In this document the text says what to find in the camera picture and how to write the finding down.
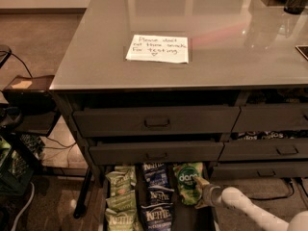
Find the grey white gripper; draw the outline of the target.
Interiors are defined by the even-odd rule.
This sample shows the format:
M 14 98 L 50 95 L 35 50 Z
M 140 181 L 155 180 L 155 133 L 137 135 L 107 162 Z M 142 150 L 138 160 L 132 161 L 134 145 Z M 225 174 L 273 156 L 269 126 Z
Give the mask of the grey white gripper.
M 195 176 L 193 180 L 196 183 L 195 188 L 200 193 L 199 200 L 195 205 L 196 209 L 201 209 L 207 206 L 216 207 L 222 205 L 221 187 L 210 184 L 207 180 L 199 176 Z

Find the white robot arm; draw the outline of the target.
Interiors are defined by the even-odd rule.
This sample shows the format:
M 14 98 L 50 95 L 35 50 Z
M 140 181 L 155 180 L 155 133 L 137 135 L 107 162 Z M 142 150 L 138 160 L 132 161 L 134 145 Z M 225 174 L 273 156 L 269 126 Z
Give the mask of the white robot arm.
M 237 188 L 223 189 L 200 176 L 194 176 L 192 179 L 200 192 L 195 205 L 196 209 L 211 206 L 238 210 L 251 218 L 264 231 L 308 231 L 308 211 L 298 213 L 290 222 L 287 222 L 255 205 Z

